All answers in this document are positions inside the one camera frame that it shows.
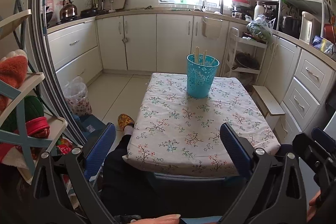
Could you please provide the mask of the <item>person right hand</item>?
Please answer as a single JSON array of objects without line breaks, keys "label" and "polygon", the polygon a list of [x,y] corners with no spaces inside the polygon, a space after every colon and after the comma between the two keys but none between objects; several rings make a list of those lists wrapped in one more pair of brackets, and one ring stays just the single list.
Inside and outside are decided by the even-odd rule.
[{"label": "person right hand", "polygon": [[320,220],[315,217],[315,214],[317,212],[316,202],[321,194],[321,191],[319,190],[315,196],[309,201],[309,208],[307,210],[307,223],[320,223]]}]

